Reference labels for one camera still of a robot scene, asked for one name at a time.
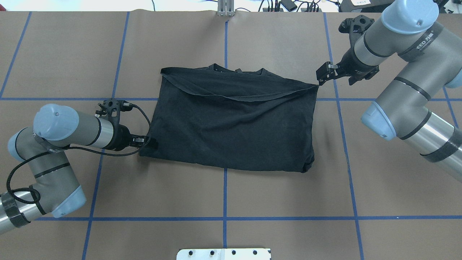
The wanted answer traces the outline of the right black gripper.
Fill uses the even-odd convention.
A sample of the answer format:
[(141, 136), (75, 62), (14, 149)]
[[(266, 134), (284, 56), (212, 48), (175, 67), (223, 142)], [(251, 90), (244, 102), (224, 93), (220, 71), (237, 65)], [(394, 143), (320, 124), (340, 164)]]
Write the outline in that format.
[(379, 72), (379, 66), (366, 65), (361, 62), (354, 51), (347, 51), (338, 64), (327, 61), (316, 70), (318, 85), (323, 86), (330, 80), (348, 77), (349, 85), (363, 79), (369, 80)]

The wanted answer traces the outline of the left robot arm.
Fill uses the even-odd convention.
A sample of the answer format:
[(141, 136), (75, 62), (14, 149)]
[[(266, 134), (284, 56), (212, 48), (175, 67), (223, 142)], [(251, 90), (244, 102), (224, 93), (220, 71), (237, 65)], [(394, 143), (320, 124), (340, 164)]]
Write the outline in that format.
[(65, 151), (121, 157), (127, 147), (135, 147), (136, 154), (152, 142), (151, 128), (145, 135), (134, 135), (120, 124), (121, 112), (139, 106), (111, 98), (99, 107), (92, 116), (65, 105), (44, 105), (31, 127), (10, 138), (7, 149), (19, 165), (8, 175), (1, 194), (1, 234), (46, 214), (62, 218), (86, 203)]

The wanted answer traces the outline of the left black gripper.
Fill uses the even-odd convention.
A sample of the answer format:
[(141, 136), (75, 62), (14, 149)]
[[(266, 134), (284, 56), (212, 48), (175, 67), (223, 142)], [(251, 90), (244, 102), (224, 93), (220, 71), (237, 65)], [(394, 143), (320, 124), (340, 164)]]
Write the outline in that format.
[(123, 150), (129, 146), (132, 140), (132, 146), (143, 146), (143, 149), (157, 150), (157, 140), (151, 140), (148, 135), (131, 135), (129, 129), (125, 125), (117, 125), (114, 129), (112, 137), (112, 150)]

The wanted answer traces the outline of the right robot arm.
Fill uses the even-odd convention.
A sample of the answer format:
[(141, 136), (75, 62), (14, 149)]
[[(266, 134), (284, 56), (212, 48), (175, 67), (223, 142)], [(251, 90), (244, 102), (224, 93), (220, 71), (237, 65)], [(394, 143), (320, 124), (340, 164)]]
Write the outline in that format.
[(461, 86), (461, 38), (444, 28), (432, 0), (395, 0), (381, 16), (345, 19), (339, 26), (350, 48), (337, 64), (316, 71), (319, 85), (348, 77), (350, 85), (371, 79), (397, 54), (406, 66), (371, 103), (361, 121), (385, 140), (399, 138), (461, 181), (461, 130), (426, 108), (443, 87)]

